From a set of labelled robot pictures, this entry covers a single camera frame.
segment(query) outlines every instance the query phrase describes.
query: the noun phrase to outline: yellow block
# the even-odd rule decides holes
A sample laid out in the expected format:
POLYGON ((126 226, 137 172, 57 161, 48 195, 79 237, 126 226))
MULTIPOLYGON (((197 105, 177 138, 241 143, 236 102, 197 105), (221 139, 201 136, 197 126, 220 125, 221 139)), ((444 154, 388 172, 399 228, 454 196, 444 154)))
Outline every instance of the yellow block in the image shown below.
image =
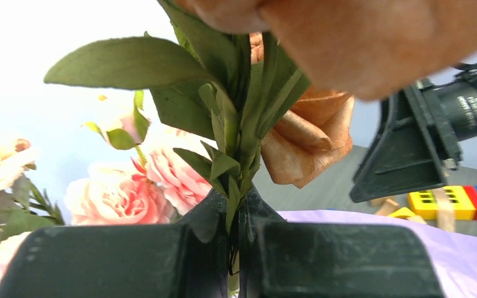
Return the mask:
MULTIPOLYGON (((453 203, 455 218, 457 220, 473 220, 476 209, 463 187, 445 186, 443 189, 453 203)), ((437 218, 438 205, 432 191, 411 192, 408 194, 407 200, 412 211, 423 219, 437 218)))
POLYGON ((416 216, 414 212, 412 212, 410 209, 407 207, 403 207, 392 214, 388 215, 388 217, 395 217, 397 219, 406 219, 408 217, 416 216))

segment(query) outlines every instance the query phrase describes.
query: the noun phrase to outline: flower stem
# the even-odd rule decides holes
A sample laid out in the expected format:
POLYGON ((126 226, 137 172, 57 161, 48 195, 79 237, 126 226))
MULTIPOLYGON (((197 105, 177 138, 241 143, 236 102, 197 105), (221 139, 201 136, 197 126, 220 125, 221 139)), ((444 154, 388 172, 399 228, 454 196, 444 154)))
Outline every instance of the flower stem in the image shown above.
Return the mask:
POLYGON ((136 152, 138 153, 138 157, 140 158, 140 164, 142 165, 142 167, 145 167, 145 165, 147 164, 147 159, 145 158, 145 154, 143 154, 143 151, 139 145, 136 145, 136 147, 134 148, 136 149, 136 152))

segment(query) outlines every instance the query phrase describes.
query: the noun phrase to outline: wooden block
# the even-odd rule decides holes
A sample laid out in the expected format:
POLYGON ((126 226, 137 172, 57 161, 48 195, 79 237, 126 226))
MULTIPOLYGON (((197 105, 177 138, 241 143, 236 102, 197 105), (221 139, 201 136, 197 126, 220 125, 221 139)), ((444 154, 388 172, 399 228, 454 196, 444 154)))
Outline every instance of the wooden block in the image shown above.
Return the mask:
POLYGON ((423 217, 421 217, 419 215, 407 217, 407 220, 410 220, 411 222, 417 222, 417 223, 420 223, 420 224, 424 224, 424 225, 427 224, 427 222, 423 219, 423 217))
POLYGON ((403 207, 397 211, 394 211, 392 214, 388 215, 388 217, 395 217, 397 219, 407 219, 413 216, 416 216, 416 214, 414 214, 414 212, 412 212, 407 207, 403 207))
POLYGON ((454 206, 451 203, 447 193, 444 189, 438 188, 432 191, 436 204, 438 205, 438 214, 436 218, 436 224, 438 228, 444 231, 455 231, 455 214, 454 206))
POLYGON ((374 214, 381 216, 389 216, 398 209, 399 204, 396 201, 392 199, 386 199, 381 208, 374 214))
POLYGON ((463 190, 467 193, 467 196, 469 196, 469 199, 471 200, 471 203, 473 203, 476 212, 475 216, 473 217, 473 220, 477 220, 477 191, 474 186, 470 185, 464 185, 463 190))
POLYGON ((373 199, 373 200, 370 200, 368 202, 370 203, 370 206, 372 206, 372 207, 379 207, 379 206, 383 205, 383 203, 385 203, 386 199, 391 199, 391 200, 395 201, 394 197, 379 197, 377 199, 373 199))

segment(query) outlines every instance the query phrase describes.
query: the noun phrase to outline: bouquet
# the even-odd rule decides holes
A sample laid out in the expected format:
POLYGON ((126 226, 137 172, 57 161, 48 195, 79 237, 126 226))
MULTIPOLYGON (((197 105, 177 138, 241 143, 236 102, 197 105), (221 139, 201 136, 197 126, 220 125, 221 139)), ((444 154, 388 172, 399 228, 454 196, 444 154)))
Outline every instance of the bouquet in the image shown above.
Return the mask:
POLYGON ((170 224, 201 202, 211 185, 173 148, 206 155, 203 138, 151 121, 143 110, 143 92, 132 103, 100 96, 102 119, 87 122, 118 150, 135 148, 127 162, 98 161, 88 177, 69 184, 63 203, 69 222, 46 190, 28 178, 41 151, 26 138, 0 133, 0 280, 30 232, 56 225, 170 224))

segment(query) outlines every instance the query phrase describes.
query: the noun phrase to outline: black mount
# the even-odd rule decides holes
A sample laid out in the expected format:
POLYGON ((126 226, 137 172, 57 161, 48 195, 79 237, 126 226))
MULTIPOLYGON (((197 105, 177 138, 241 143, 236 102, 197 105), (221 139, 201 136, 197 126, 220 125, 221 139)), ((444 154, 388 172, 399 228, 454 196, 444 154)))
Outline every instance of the black mount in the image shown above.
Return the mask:
POLYGON ((447 185, 443 166, 462 160, 433 84, 422 79, 381 102, 381 122, 353 177, 353 202, 447 185))
MULTIPOLYGON (((225 207, 212 191, 171 225, 37 230, 9 265, 0 298, 227 298, 225 207)), ((235 218, 241 298, 443 297, 407 228, 288 223, 256 189, 235 218)))

